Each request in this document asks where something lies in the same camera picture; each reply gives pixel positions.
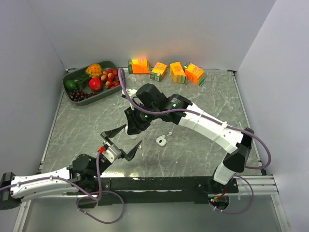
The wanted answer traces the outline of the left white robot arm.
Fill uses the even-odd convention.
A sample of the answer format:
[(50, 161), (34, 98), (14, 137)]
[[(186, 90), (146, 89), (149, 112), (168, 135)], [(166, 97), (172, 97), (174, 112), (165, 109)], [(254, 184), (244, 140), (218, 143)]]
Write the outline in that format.
[(100, 179), (103, 172), (118, 159), (131, 161), (139, 148), (139, 145), (135, 145), (129, 152), (118, 148), (111, 138), (120, 131), (124, 131), (131, 139), (136, 139), (138, 135), (127, 125), (122, 125), (101, 133), (103, 146), (95, 157), (80, 154), (68, 167), (49, 173), (31, 176), (4, 173), (0, 181), (1, 210), (13, 209), (22, 202), (52, 194), (79, 192), (91, 198), (97, 195), (96, 200), (100, 200), (105, 189)]

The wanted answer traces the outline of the white oval earbud case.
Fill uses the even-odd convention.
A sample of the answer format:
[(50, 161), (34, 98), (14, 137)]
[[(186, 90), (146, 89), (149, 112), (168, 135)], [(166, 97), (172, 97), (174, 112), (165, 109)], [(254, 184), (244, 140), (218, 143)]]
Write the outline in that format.
[(130, 138), (130, 139), (132, 139), (132, 140), (135, 140), (135, 139), (137, 139), (137, 135), (129, 135), (128, 134), (128, 126), (125, 126), (125, 128), (124, 128), (124, 133)]

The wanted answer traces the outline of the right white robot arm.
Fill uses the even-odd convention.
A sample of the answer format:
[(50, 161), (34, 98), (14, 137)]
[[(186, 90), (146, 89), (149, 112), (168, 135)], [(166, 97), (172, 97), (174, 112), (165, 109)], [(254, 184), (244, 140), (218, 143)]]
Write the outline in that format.
[(230, 179), (236, 173), (244, 171), (252, 147), (250, 135), (254, 133), (253, 130), (232, 130), (226, 122), (205, 113), (189, 99), (179, 94), (166, 97), (153, 84), (147, 83), (138, 90), (122, 90), (122, 96), (130, 101), (130, 106), (125, 110), (127, 135), (140, 134), (148, 129), (152, 121), (161, 119), (192, 129), (227, 152), (211, 180), (211, 187), (215, 192), (224, 191)]

